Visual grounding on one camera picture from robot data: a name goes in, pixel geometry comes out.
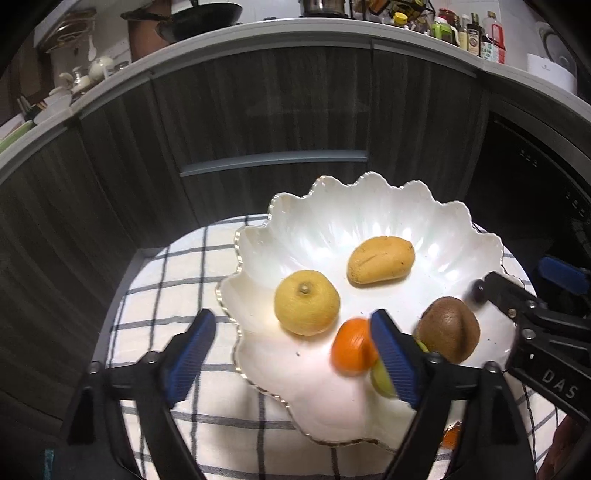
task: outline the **chopsticks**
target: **chopsticks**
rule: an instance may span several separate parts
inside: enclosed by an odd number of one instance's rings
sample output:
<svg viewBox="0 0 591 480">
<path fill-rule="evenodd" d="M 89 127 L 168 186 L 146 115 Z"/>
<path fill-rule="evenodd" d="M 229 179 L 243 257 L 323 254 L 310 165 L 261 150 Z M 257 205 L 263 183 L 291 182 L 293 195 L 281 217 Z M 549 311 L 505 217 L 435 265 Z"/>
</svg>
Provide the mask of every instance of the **chopsticks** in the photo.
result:
<svg viewBox="0 0 591 480">
<path fill-rule="evenodd" d="M 33 118 L 35 118 L 39 114 L 39 112 L 47 108 L 45 100 L 42 100 L 41 102 L 31 106 L 31 104 L 24 95 L 19 95 L 19 97 L 17 98 L 17 103 L 19 108 L 21 109 L 21 113 L 25 118 L 25 121 L 33 120 Z"/>
</svg>

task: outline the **white tablecloth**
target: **white tablecloth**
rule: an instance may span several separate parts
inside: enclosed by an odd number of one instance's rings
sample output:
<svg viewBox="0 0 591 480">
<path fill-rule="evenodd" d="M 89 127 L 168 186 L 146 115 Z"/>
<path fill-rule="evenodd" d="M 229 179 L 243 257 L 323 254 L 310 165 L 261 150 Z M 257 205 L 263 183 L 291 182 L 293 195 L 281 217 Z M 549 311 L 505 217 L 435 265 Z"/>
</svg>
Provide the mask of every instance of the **white tablecloth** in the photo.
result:
<svg viewBox="0 0 591 480">
<path fill-rule="evenodd" d="M 224 317 L 216 284 L 236 270 L 233 239 L 245 223 L 259 225 L 266 215 L 223 220 L 177 240 L 154 257 L 137 275 L 121 300 L 111 333 L 108 366 L 134 363 L 150 350 L 162 350 L 184 332 L 201 308 L 217 315 L 217 335 L 203 370 L 173 417 L 197 463 L 209 479 L 292 480 L 379 479 L 392 454 L 378 446 L 332 448 L 317 445 L 294 429 L 284 407 L 238 375 L 230 358 L 236 327 Z M 525 272 L 505 250 L 507 273 L 533 291 Z M 539 468 L 564 413 L 540 395 L 508 378 L 530 436 Z M 158 475 L 138 421 L 134 402 L 122 402 L 129 438 L 140 472 Z M 430 478 L 441 478 L 450 457 L 441 450 Z"/>
</svg>

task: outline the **orange object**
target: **orange object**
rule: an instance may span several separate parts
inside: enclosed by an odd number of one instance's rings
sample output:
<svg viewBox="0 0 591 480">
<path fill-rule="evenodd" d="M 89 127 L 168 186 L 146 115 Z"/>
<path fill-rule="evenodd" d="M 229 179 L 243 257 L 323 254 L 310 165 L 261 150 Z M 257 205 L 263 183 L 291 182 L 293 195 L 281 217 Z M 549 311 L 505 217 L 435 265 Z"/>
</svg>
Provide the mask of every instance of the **orange object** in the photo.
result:
<svg viewBox="0 0 591 480">
<path fill-rule="evenodd" d="M 453 450 L 457 446 L 457 441 L 460 437 L 460 428 L 461 424 L 456 423 L 453 427 L 447 429 L 447 432 L 445 432 L 443 440 L 441 441 L 441 446 L 443 448 Z"/>
<path fill-rule="evenodd" d="M 378 360 L 369 331 L 369 320 L 354 317 L 340 326 L 330 350 L 330 361 L 342 375 L 359 375 Z"/>
</svg>

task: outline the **kitchen cabinet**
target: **kitchen cabinet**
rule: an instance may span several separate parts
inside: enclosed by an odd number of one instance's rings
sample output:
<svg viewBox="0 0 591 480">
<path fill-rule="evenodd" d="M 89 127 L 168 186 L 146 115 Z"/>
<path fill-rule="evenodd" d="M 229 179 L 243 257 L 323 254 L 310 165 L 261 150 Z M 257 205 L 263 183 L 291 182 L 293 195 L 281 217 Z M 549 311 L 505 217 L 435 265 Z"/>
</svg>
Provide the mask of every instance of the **kitchen cabinet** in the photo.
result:
<svg viewBox="0 0 591 480">
<path fill-rule="evenodd" d="M 436 200 L 461 200 L 488 118 L 475 77 L 423 59 L 374 51 L 368 156 L 393 185 L 424 181 Z"/>
<path fill-rule="evenodd" d="M 292 47 L 206 61 L 154 80 L 179 169 L 301 150 L 366 150 L 371 53 Z"/>
<path fill-rule="evenodd" d="M 240 168 L 183 178 L 199 222 L 208 225 L 238 215 L 265 213 L 278 192 L 302 196 L 321 175 L 353 183 L 365 163 L 319 162 Z"/>
<path fill-rule="evenodd" d="M 149 83 L 83 117 L 80 132 L 100 184 L 137 248 L 164 248 L 199 227 Z"/>
<path fill-rule="evenodd" d="M 60 419 L 136 249 L 68 129 L 0 189 L 0 385 Z"/>
</svg>

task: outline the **wok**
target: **wok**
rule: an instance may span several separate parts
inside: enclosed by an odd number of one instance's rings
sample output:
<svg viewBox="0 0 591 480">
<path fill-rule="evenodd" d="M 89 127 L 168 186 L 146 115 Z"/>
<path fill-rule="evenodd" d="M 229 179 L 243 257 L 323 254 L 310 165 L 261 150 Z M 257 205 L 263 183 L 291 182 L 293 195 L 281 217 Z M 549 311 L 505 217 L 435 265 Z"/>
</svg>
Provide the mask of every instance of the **wok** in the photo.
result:
<svg viewBox="0 0 591 480">
<path fill-rule="evenodd" d="M 215 3 L 199 5 L 198 0 L 191 0 L 191 8 L 181 10 L 167 17 L 142 8 L 125 12 L 121 18 L 131 21 L 154 20 L 156 33 L 170 43 L 194 37 L 205 32 L 229 27 L 237 22 L 242 7 L 237 4 Z"/>
</svg>

